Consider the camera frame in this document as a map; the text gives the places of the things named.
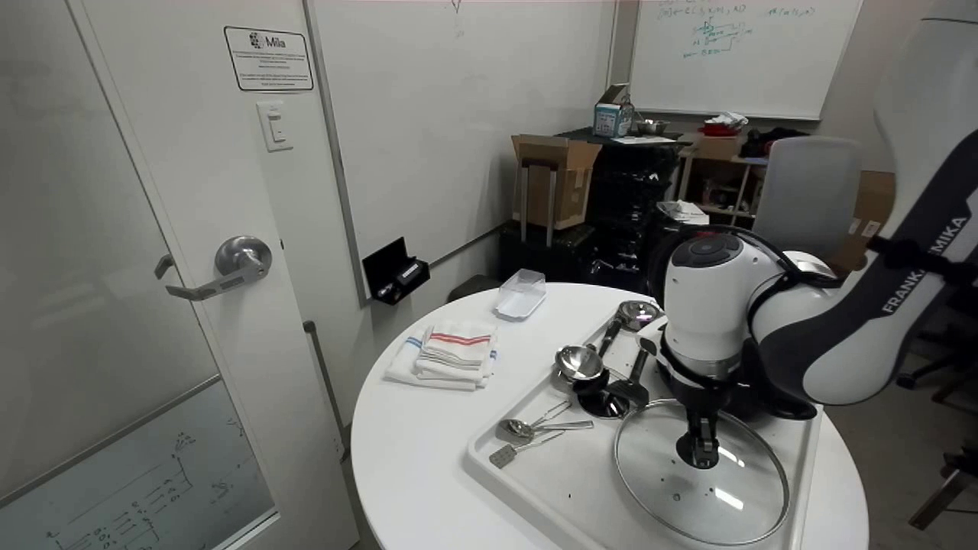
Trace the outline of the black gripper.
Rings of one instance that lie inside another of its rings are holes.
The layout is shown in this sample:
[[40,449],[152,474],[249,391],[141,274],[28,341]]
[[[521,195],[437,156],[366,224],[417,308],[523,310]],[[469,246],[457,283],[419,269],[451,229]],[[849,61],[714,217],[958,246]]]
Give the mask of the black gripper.
[[[729,413],[736,417],[748,417],[753,413],[753,381],[733,360],[689,360],[672,352],[661,354],[661,368],[666,388],[693,413]],[[703,446],[718,452],[718,421],[703,417]],[[677,446],[693,449],[696,442],[696,421],[689,421]]]

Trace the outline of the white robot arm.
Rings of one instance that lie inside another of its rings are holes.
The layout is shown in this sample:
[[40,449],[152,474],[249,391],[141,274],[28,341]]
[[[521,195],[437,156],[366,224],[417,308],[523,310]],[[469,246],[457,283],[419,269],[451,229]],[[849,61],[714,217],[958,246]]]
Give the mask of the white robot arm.
[[896,202],[867,263],[818,279],[739,231],[681,242],[666,266],[661,357],[689,429],[674,452],[718,460],[736,384],[792,413],[859,404],[896,378],[906,340],[978,269],[978,0],[932,0],[878,93]]

